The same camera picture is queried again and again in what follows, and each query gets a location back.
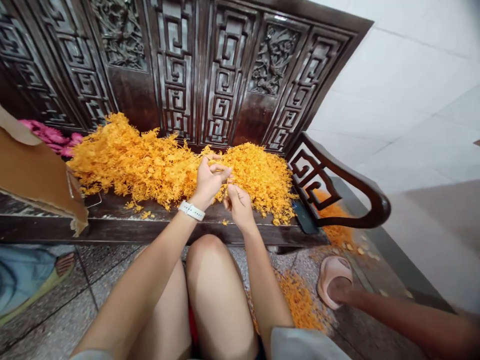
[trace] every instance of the white smartwatch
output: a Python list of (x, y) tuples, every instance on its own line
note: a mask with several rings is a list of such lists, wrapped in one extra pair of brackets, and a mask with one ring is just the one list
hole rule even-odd
[(181, 202), (178, 210), (183, 211), (185, 214), (198, 221), (202, 221), (205, 216), (205, 213), (202, 210), (198, 209), (195, 205), (186, 202), (185, 200)]

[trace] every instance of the cardboard box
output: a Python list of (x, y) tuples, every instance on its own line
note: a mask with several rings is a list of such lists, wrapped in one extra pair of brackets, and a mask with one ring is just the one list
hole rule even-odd
[(70, 168), (1, 106), (0, 193), (72, 218), (74, 237), (88, 225), (89, 212)]

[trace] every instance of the hand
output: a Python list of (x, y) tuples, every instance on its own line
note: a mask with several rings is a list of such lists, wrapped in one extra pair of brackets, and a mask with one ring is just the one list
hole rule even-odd
[(231, 212), (233, 221), (244, 233), (256, 228), (250, 195), (237, 185), (228, 185), (228, 196), (223, 199), (225, 209)]
[[(212, 155), (212, 159), (220, 158), (220, 155)], [(188, 202), (205, 211), (214, 202), (215, 195), (219, 192), (222, 183), (231, 177), (231, 168), (218, 163), (209, 166), (209, 159), (204, 156), (196, 174), (195, 193)]]

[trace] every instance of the sandal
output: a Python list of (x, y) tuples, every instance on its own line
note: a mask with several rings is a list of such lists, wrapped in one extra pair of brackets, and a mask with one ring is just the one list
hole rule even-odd
[(340, 256), (326, 257), (321, 263), (316, 291), (323, 302), (332, 310), (337, 310), (341, 305), (330, 298), (327, 289), (332, 280), (339, 277), (347, 278), (353, 285), (352, 267), (349, 262)]

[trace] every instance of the blue cloth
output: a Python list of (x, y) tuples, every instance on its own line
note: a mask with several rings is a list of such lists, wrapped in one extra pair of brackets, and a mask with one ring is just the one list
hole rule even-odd
[(34, 295), (54, 270), (55, 261), (41, 248), (0, 245), (0, 316)]

